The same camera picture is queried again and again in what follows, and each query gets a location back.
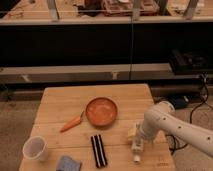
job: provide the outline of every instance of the gray floor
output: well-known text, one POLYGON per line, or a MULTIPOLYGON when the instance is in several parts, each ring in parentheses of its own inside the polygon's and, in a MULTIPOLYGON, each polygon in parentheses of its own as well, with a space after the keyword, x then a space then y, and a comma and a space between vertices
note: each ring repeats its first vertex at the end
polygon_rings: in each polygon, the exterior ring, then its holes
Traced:
MULTIPOLYGON (((22 146, 29 137, 40 104, 42 91, 21 91, 6 101, 0 94, 0 170, 16 171, 22 159, 22 146)), ((213 105, 213 97, 208 102, 213 105)), ((188 121, 189 113, 196 104, 178 110, 175 116, 188 121)), ((213 111, 203 106, 194 114, 193 123, 213 130, 213 111)), ((191 146, 173 155, 177 171, 213 171, 213 160, 191 146)))

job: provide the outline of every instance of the orange bowl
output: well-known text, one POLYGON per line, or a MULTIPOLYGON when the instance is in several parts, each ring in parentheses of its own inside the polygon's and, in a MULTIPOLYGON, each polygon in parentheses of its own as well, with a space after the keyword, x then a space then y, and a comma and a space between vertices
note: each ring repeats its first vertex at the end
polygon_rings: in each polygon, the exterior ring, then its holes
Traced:
POLYGON ((88 103, 85 113, 94 126, 108 126, 115 121, 118 110, 112 100, 98 97, 88 103))

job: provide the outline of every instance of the toy carrot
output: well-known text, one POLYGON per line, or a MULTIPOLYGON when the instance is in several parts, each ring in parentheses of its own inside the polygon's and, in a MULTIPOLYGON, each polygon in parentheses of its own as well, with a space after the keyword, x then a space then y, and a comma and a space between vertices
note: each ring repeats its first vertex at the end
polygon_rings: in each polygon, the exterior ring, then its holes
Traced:
POLYGON ((61 133, 62 133, 62 132, 65 132, 65 131, 67 131, 68 129, 73 128, 73 127, 79 125, 79 124, 81 123, 81 121, 82 121, 82 116, 83 116, 83 114, 84 114, 84 111, 81 113, 80 116, 77 116, 77 117, 71 119, 69 122, 67 122, 67 123, 61 128, 60 132, 61 132, 61 133))

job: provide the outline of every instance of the white cup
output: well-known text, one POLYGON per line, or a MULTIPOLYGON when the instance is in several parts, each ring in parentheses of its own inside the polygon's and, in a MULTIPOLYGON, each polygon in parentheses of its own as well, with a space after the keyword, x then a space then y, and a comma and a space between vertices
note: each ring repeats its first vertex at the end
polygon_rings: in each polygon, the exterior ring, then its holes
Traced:
POLYGON ((26 159, 46 161, 48 149, 44 138, 40 136, 29 138, 23 146, 23 155, 26 159))

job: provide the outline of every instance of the cable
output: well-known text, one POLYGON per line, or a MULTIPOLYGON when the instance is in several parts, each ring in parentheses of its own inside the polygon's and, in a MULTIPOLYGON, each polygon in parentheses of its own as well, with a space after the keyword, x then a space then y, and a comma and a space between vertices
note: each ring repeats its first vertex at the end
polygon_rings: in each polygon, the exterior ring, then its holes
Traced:
POLYGON ((134 56, 134 24, 133 24, 133 16, 131 17, 131 45, 130 45, 130 71, 129 71, 129 80, 132 79, 132 65, 133 65, 133 56, 134 56))
POLYGON ((175 137, 173 135, 166 135, 166 136, 171 137, 172 140, 173 140, 173 148, 169 147, 169 150, 171 151, 171 155, 173 155, 174 152, 175 152, 175 149, 176 149, 176 140, 175 140, 175 137))
POLYGON ((207 88, 207 77, 205 74, 201 75, 201 81, 202 81, 202 86, 201 86, 201 90, 200 90, 200 100, 201 100, 201 103, 198 104, 197 106, 195 106, 192 111, 190 112, 190 115, 189 115, 189 123, 192 124, 192 117, 193 117, 193 114, 194 112, 200 108, 201 106, 203 106, 204 104, 207 105, 210 109, 213 110, 213 107, 211 105, 209 105, 207 103, 208 101, 208 98, 209 98, 209 90, 207 88))

